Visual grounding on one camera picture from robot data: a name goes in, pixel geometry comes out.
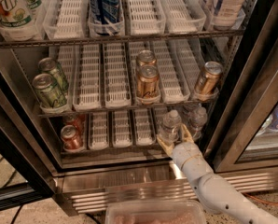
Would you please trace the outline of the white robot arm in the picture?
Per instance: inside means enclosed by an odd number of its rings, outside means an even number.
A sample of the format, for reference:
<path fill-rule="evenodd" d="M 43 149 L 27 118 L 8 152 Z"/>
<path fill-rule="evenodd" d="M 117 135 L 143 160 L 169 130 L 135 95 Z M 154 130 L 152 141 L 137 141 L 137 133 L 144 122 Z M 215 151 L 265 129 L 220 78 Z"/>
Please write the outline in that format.
<path fill-rule="evenodd" d="M 184 123 L 180 126 L 180 132 L 182 142 L 178 145 L 160 134 L 157 140 L 183 172 L 206 211 L 228 214 L 242 224 L 278 224 L 277 217 L 250 202 L 229 181 L 214 172 Z"/>

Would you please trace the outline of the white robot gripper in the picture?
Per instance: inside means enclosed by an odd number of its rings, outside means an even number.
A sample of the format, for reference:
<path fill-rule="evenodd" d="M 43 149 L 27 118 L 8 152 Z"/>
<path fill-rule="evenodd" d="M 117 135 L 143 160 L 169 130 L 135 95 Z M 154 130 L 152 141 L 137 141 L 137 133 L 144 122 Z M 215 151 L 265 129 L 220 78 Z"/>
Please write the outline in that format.
<path fill-rule="evenodd" d="M 185 174 L 188 181 L 195 181 L 213 172 L 213 169 L 204 159 L 198 146 L 193 143 L 193 137 L 188 127 L 181 124 L 181 143 L 174 147 L 174 143 L 166 141 L 157 135 L 157 141 L 164 152 L 171 157 L 176 166 Z"/>

